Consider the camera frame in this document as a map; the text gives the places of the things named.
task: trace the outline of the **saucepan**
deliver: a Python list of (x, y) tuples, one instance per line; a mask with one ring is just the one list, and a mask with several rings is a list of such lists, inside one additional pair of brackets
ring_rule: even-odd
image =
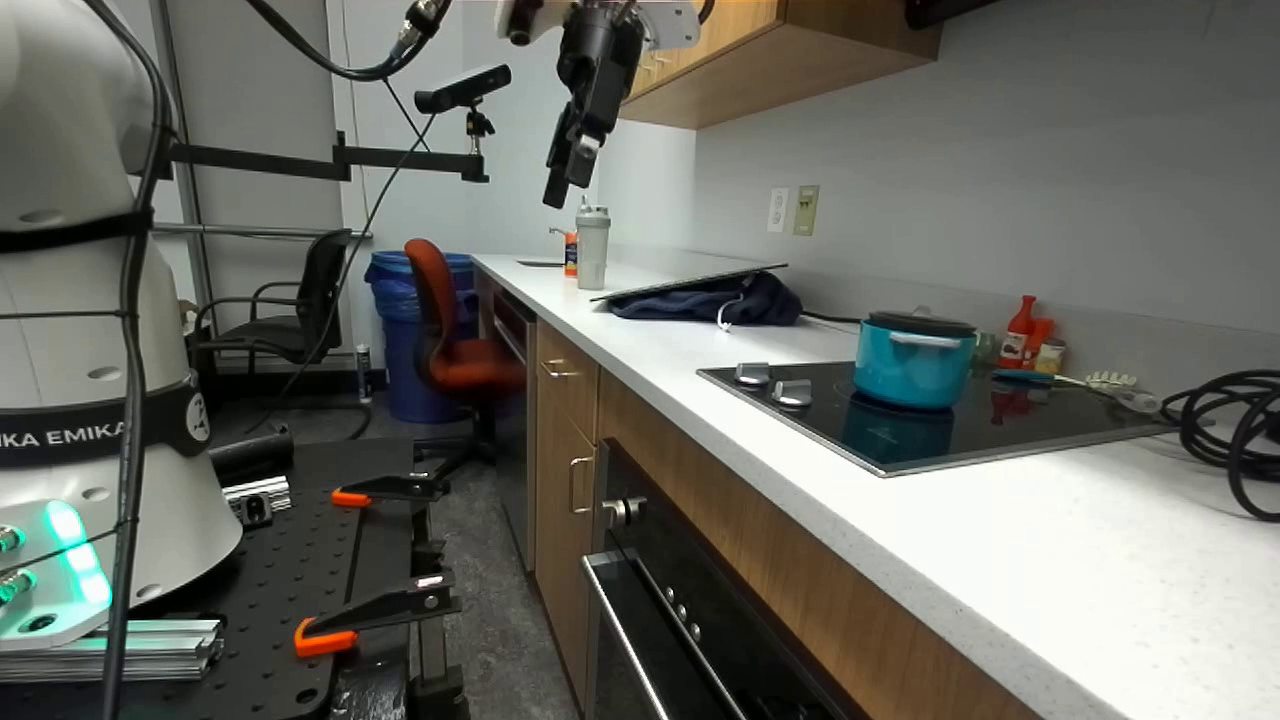
[(953, 410), (966, 382), (972, 326), (870, 313), (861, 328), (854, 392), (897, 410)]

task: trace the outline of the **floor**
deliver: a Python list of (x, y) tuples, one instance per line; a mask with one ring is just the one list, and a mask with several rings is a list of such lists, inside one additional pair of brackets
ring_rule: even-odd
[[(369, 417), (336, 402), (237, 402), (219, 410), (214, 443), (288, 429), (302, 443), (360, 441), (447, 441), (462, 425), (399, 425), (379, 397)], [(462, 673), (472, 720), (574, 720), (554, 645), (531, 576), (517, 560), (517, 544), (497, 497), (500, 473), (513, 465), (468, 465), (452, 477), (452, 497), (430, 505), (430, 534), (447, 544), (452, 580), (462, 611), (447, 620), (447, 651)]]

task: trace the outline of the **induction cooktop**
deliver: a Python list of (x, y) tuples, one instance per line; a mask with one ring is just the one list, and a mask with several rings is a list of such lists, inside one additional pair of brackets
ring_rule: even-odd
[(854, 392), (854, 364), (735, 364), (701, 367), (731, 397), (748, 397), (813, 434), (877, 477), (928, 473), (996, 456), (1032, 456), (1169, 434), (1161, 419), (1093, 389), (1026, 389), (972, 372), (946, 413), (893, 410)]

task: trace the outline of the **dark cloth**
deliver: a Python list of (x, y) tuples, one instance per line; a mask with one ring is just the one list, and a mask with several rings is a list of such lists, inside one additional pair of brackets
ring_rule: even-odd
[(750, 274), (744, 280), (634, 295), (617, 303), (612, 313), (625, 320), (796, 326), (804, 303), (770, 274)]

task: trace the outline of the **kitchen counter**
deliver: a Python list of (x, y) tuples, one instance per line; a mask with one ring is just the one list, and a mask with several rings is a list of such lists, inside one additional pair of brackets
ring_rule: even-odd
[[(850, 361), (840, 326), (711, 328), (597, 313), (558, 270), (475, 255), (539, 320), (1042, 717), (1270, 717), (1280, 527), (1171, 435), (879, 480), (694, 378)], [(609, 270), (609, 291), (665, 280)]]

